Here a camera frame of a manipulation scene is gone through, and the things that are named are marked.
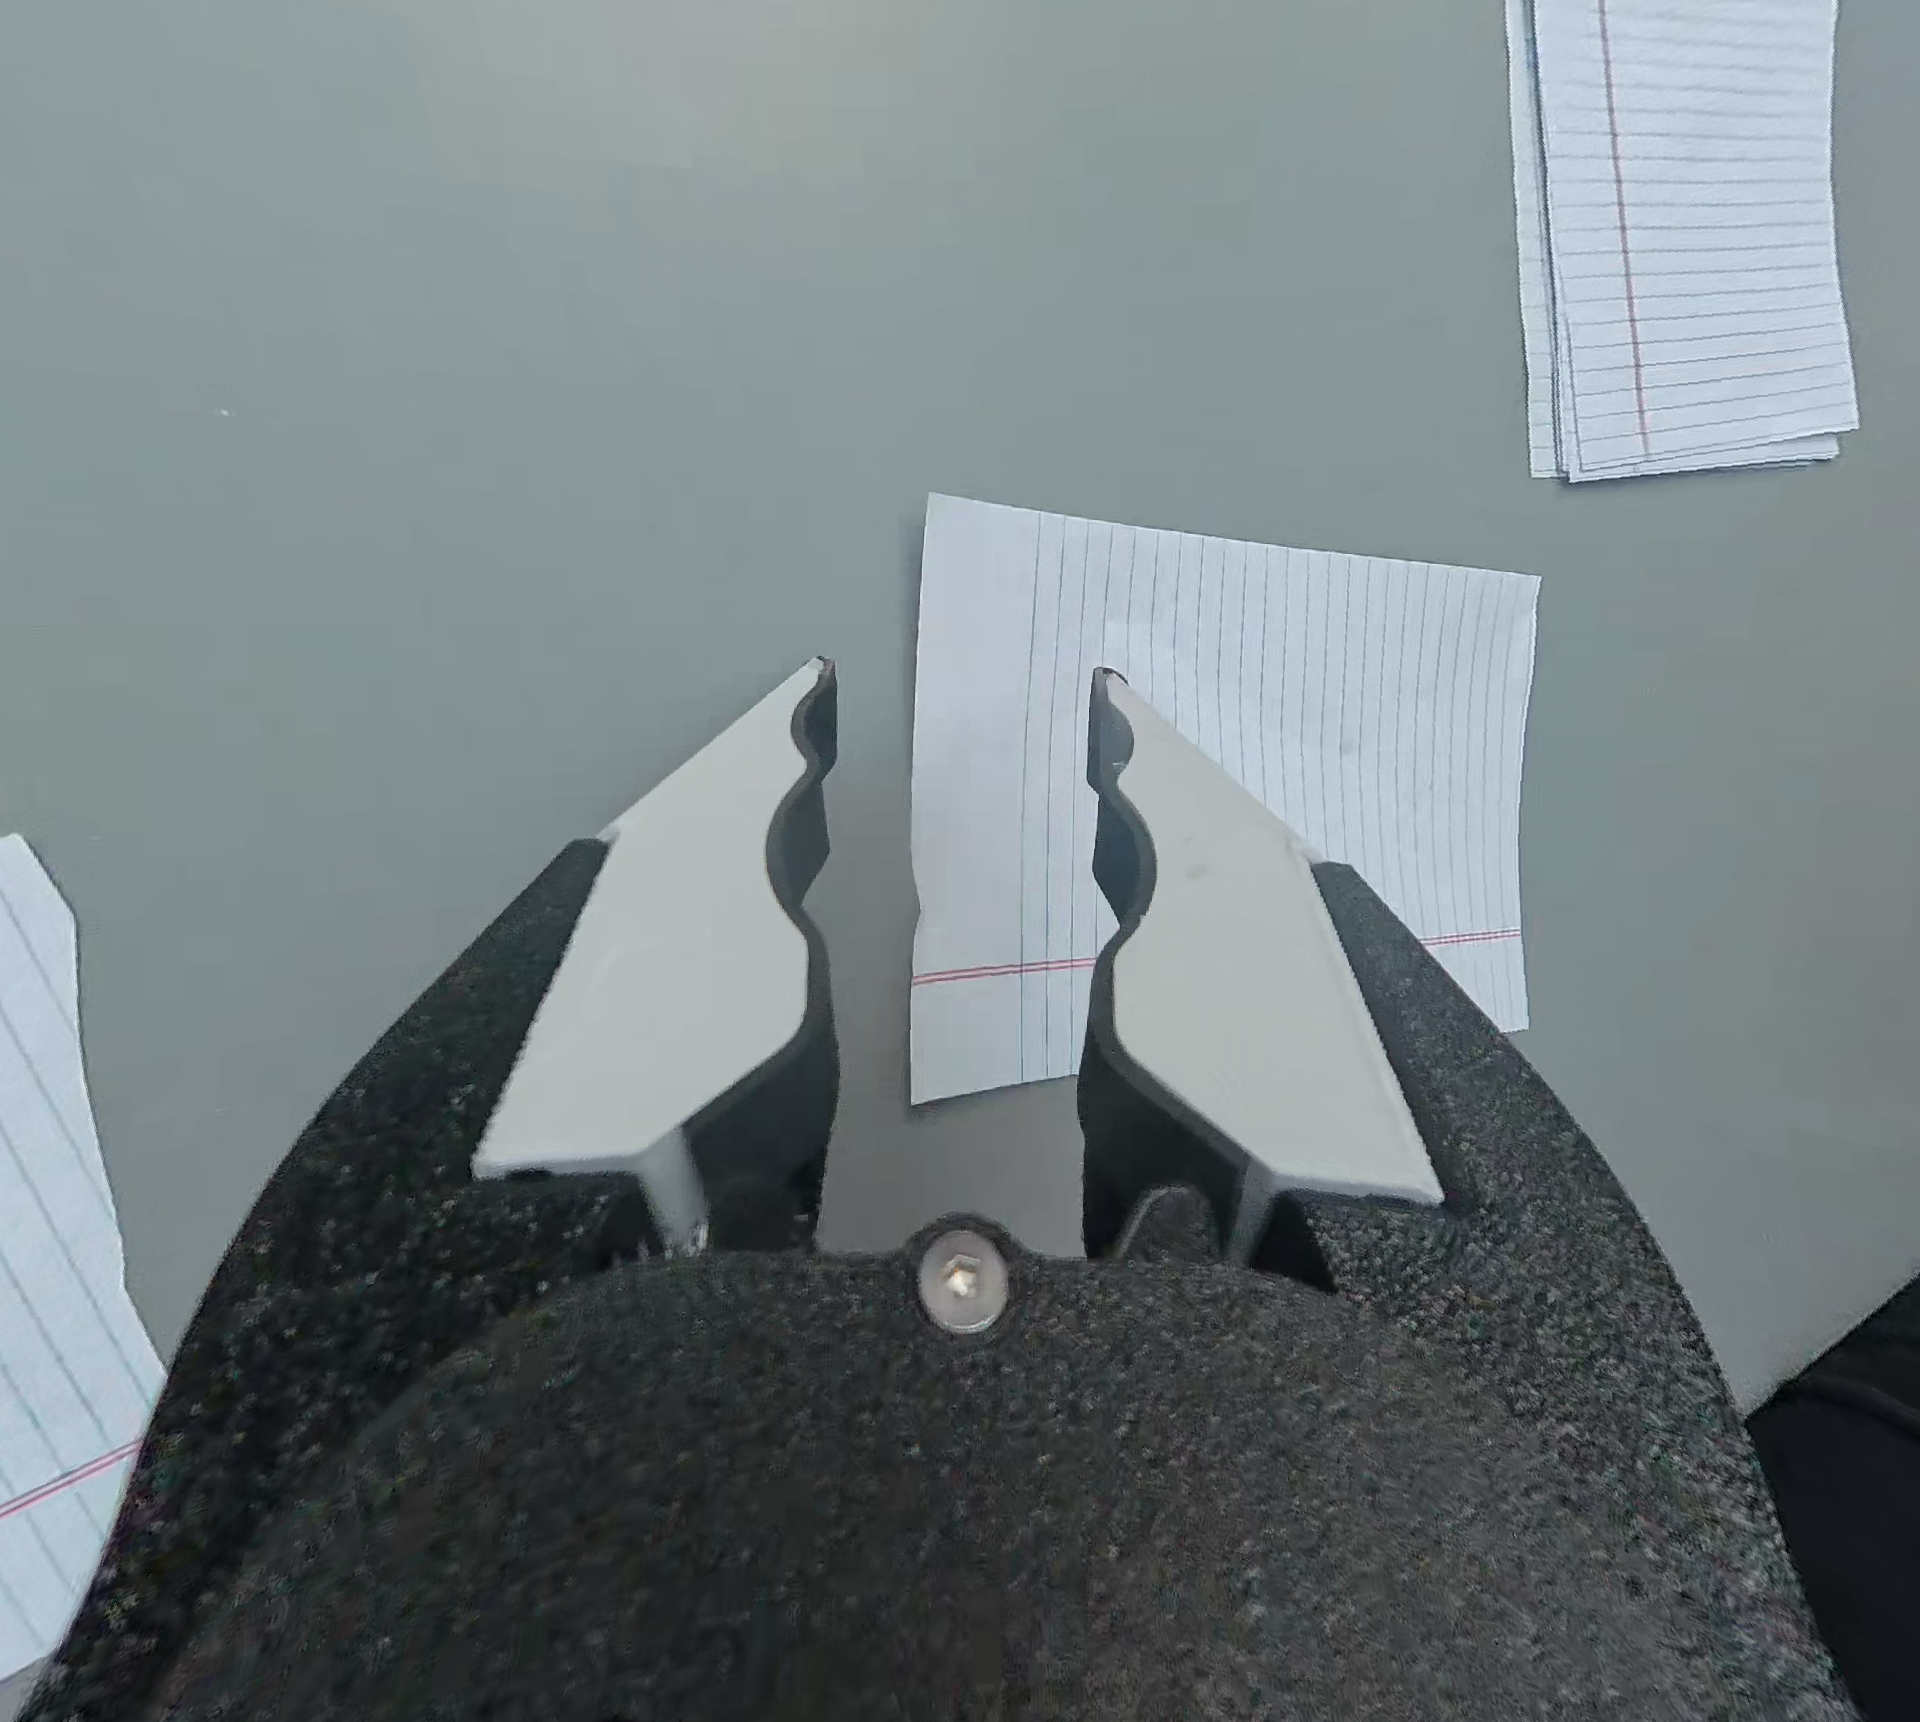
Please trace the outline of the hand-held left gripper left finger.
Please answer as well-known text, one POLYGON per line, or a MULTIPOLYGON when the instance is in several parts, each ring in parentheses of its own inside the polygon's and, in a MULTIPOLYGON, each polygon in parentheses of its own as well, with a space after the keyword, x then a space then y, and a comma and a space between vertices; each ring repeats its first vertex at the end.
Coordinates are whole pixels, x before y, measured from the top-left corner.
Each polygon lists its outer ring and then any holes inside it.
POLYGON ((817 1250, 843 1068, 804 898, 837 756, 817 655, 598 833, 474 1182, 626 1178, 666 1254, 817 1250))

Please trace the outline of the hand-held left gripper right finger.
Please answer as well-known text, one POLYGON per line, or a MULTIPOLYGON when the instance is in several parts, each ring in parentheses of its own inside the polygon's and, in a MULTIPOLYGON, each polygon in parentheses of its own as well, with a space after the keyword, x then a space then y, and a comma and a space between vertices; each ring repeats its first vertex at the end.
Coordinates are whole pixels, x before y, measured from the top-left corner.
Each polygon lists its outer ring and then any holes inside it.
POLYGON ((1320 1272, 1310 1201, 1440 1210, 1444 1178, 1285 818, 1114 668, 1093 674, 1093 879, 1114 929, 1082 1038, 1082 1244, 1192 1192, 1233 1267, 1320 1272))

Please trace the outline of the lined paper sheet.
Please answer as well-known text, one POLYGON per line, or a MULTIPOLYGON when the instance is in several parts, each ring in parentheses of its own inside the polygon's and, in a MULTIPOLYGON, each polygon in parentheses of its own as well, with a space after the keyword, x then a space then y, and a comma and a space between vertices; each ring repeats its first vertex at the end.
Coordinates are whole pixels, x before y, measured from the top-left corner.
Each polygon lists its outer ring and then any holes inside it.
POLYGON ((75 913, 2 839, 2 1673, 46 1659, 102 1560, 164 1365, 85 1070, 75 913))
POLYGON ((1502 1032, 1528 1027, 1536 575, 1124 525, 934 491, 915 676, 916 1106, 1067 1078, 1116 920, 1093 875, 1113 668, 1502 1032))

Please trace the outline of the stack of lined paper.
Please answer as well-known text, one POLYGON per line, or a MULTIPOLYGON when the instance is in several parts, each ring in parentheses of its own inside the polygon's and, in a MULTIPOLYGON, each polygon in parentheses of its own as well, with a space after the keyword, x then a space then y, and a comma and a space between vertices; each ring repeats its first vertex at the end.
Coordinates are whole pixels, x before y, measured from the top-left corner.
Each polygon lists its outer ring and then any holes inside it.
POLYGON ((1502 0, 1528 468, 1832 462, 1861 428, 1840 0, 1502 0))

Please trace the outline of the grey desk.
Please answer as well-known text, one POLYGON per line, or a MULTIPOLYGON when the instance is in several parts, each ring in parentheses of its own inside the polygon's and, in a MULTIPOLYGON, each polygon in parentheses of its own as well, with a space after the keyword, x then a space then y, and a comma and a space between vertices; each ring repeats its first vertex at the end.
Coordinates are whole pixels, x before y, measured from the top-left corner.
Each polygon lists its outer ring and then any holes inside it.
POLYGON ((5 0, 5 765, 207 1233, 24 1718, 1916 1713, 1916 505, 1534 478, 1512 151, 1505 0, 5 0), (933 494, 1539 577, 1528 1026, 1302 838, 1444 1205, 910 1101, 933 494), (817 1250, 474 1180, 817 655, 817 1250))

